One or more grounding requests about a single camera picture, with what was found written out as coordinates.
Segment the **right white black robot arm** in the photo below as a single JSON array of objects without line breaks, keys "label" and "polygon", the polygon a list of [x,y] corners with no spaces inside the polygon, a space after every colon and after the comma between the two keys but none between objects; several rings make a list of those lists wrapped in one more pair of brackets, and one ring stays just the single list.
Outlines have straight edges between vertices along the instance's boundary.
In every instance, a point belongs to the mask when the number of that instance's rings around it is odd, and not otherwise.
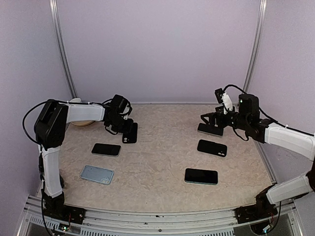
[{"label": "right white black robot arm", "polygon": [[[216,97],[220,107],[214,112],[201,115],[201,119],[213,132],[222,132],[230,126],[232,129],[244,131],[247,139],[279,146],[298,153],[311,161],[315,160],[315,137],[295,131],[287,126],[281,126],[270,118],[261,119],[259,99],[252,94],[239,95],[239,107],[235,108],[226,92],[216,90]],[[271,204],[287,199],[293,199],[306,195],[315,190],[315,169],[276,184],[269,188],[258,203],[252,206],[252,214],[256,218],[262,218],[271,210]]]}]

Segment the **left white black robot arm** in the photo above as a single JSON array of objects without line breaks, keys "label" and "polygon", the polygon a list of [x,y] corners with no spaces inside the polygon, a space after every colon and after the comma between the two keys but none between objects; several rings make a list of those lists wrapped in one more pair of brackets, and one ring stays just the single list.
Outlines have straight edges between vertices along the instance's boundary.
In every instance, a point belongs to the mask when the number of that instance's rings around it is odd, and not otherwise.
[{"label": "left white black robot arm", "polygon": [[103,122],[105,129],[115,135],[131,131],[133,120],[131,103],[121,95],[114,95],[105,103],[71,102],[49,99],[35,122],[36,142],[43,160],[44,192],[51,198],[63,193],[60,183],[59,151],[66,127],[77,121]]}]

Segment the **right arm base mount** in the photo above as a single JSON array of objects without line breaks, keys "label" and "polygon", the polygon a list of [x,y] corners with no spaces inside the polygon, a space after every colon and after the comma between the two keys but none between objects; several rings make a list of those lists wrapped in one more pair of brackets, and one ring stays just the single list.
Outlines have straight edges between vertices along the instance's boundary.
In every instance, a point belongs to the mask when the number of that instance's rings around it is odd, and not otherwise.
[{"label": "right arm base mount", "polygon": [[266,196],[271,185],[262,190],[255,197],[255,204],[249,206],[240,206],[235,209],[238,224],[247,223],[277,215],[278,211],[275,204],[271,204]]}]

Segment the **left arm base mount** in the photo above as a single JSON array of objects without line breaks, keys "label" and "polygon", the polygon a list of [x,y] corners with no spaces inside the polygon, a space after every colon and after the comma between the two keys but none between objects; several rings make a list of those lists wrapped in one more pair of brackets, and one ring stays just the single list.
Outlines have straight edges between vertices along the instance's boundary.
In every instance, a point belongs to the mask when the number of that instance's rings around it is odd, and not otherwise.
[{"label": "left arm base mount", "polygon": [[57,197],[48,196],[42,191],[43,214],[68,223],[83,224],[86,210],[77,206],[64,204],[64,192]]}]

